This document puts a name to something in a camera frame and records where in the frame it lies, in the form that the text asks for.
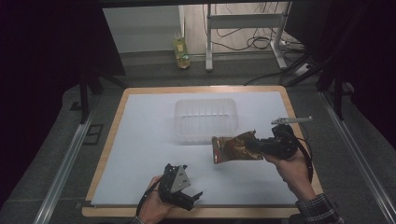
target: wooden table edge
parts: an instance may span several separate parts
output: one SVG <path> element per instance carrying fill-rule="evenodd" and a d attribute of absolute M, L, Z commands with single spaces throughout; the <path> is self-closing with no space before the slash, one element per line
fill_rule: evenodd
<path fill-rule="evenodd" d="M 166 218 L 289 218 L 298 214 L 297 208 L 199 208 L 191 211 L 174 208 Z M 83 207 L 85 217 L 133 217 L 136 208 Z"/>
<path fill-rule="evenodd" d="M 288 112 L 288 116 L 290 118 L 295 118 L 294 110 L 292 108 L 288 93 L 287 93 L 286 89 L 282 86 L 199 86 L 199 87 L 155 87 L 155 88 L 128 88 L 128 89 L 126 89 L 120 99 L 119 107 L 117 109 L 116 115 L 115 115 L 113 123 L 111 125 L 109 134 L 107 136 L 107 140 L 105 142 L 105 146 L 104 146 L 102 155 L 100 157 L 97 168 L 93 175 L 92 182 L 91 182 L 90 188 L 89 188 L 87 196 L 86 196 L 86 202 L 90 202 L 92 200 L 93 194 L 95 193 L 96 188 L 99 184 L 99 181 L 100 181 L 100 179 L 103 175 L 103 172 L 106 168 L 107 159 L 110 154 L 111 148 L 113 146 L 114 138 L 117 133 L 118 127 L 120 125 L 120 120 L 121 120 L 123 111 L 125 109 L 125 104 L 128 100 L 129 95 L 131 95 L 131 94 L 158 94 L 158 93 L 204 93 L 204 92 L 211 93 L 211 92 L 252 92 L 252 91 L 278 91 L 282 97 L 284 106 Z M 291 127 L 294 130 L 294 134 L 297 137 L 303 138 L 303 134 L 301 132 L 300 126 L 297 123 L 291 124 Z M 318 180 L 318 176 L 317 176 L 316 172 L 314 172 L 312 186 L 313 186 L 316 194 L 320 194 L 323 192 L 323 189 L 320 185 L 320 182 Z M 214 209 L 214 208 L 200 208 L 201 212 L 202 211 L 207 212 L 207 211 L 210 211 L 210 209 Z M 246 207 L 244 207 L 244 208 L 216 208 L 216 210 L 218 210 L 218 209 L 225 209 L 224 211 L 232 211 L 231 214 L 226 213 L 227 215 L 244 214 L 244 213 L 246 213 L 245 210 L 249 210 L 249 209 L 253 209 L 254 211 L 258 211 L 257 209 L 260 209 L 260 210 L 264 211 L 265 215 L 268 215 L 265 211 L 274 211 L 274 209 L 277 211 L 281 211 L 283 209 L 286 209 L 286 211 L 290 210 L 289 208 L 249 208 L 249 209 L 246 209 Z M 94 207 L 83 207 L 82 208 L 82 214 L 86 217 L 95 217 L 95 216 L 103 217 L 104 215 L 113 217 L 111 215 L 111 213 L 122 215 L 122 217 L 126 216 L 125 214 L 123 214 L 122 211 L 134 211 L 134 208 L 94 208 Z M 193 214 L 191 212 L 189 212 L 189 217 L 193 217 Z"/>

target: hand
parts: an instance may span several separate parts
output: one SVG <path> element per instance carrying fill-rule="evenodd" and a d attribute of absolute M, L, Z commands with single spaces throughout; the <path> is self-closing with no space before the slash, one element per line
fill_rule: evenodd
<path fill-rule="evenodd" d="M 299 201 L 310 201 L 317 197 L 308 178 L 305 157 L 300 150 L 287 160 L 264 154 L 264 158 L 276 166 L 277 172 Z"/>
<path fill-rule="evenodd" d="M 161 178 L 160 175 L 154 176 L 151 179 L 151 182 L 148 185 L 148 188 L 157 182 Z M 163 203 L 160 198 L 160 194 L 158 193 L 158 187 L 160 184 L 155 187 L 154 191 L 152 191 L 146 201 L 143 203 L 142 208 L 140 210 L 139 218 L 145 224 L 156 224 L 163 220 L 173 207 L 170 203 Z"/>

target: strap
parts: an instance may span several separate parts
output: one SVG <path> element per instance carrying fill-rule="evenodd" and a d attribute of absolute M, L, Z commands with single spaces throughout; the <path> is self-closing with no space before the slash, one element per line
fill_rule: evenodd
<path fill-rule="evenodd" d="M 303 144 L 296 138 L 295 142 L 297 144 L 297 147 L 300 149 L 300 151 L 303 153 L 305 157 L 305 164 L 306 168 L 308 168 L 308 178 L 309 182 L 312 183 L 312 178 L 314 176 L 314 166 L 312 165 L 312 158 L 309 156 L 308 151 L 305 149 Z"/>
<path fill-rule="evenodd" d="M 146 201 L 147 197 L 149 196 L 149 194 L 154 191 L 155 187 L 157 187 L 158 183 L 160 183 L 160 181 L 163 179 L 163 177 L 161 176 L 160 179 L 158 179 L 154 184 L 151 185 L 151 187 L 149 187 L 146 191 L 145 194 L 143 194 L 143 197 L 140 199 L 139 204 L 137 205 L 136 208 L 136 216 L 139 216 L 140 210 L 142 209 L 143 203 Z"/>

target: left hand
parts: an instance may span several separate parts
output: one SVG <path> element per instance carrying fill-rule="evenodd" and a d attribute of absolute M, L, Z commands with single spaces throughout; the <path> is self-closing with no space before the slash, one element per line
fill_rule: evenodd
<path fill-rule="evenodd" d="M 154 176 L 151 179 L 151 182 L 148 185 L 148 188 L 151 187 L 155 182 L 157 182 L 161 178 L 160 175 Z M 163 203 L 160 198 L 160 194 L 158 193 L 158 184 L 154 191 L 152 191 L 146 201 L 143 203 L 142 208 L 140 210 L 139 218 L 145 224 L 157 224 L 161 220 L 163 220 L 172 209 L 173 205 L 170 203 Z"/>

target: plastic container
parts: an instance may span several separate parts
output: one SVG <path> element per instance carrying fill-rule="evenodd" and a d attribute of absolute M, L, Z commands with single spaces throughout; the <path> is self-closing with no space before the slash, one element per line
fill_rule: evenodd
<path fill-rule="evenodd" d="M 233 136 L 238 126 L 233 99 L 179 100 L 175 108 L 175 130 L 184 142 L 209 143 L 213 136 Z"/>

